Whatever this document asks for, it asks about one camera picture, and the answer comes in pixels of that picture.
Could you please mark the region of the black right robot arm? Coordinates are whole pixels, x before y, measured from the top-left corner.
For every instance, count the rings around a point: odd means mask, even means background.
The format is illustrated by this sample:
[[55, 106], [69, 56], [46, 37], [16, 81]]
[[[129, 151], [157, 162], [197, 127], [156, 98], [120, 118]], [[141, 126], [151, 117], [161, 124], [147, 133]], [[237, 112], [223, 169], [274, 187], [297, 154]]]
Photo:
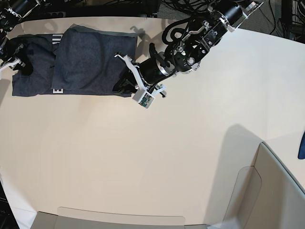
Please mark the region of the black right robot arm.
[[10, 40], [7, 33], [12, 31], [42, 0], [2, 0], [0, 2], [0, 70], [11, 68], [29, 76], [33, 66], [27, 57], [27, 43], [23, 40]]

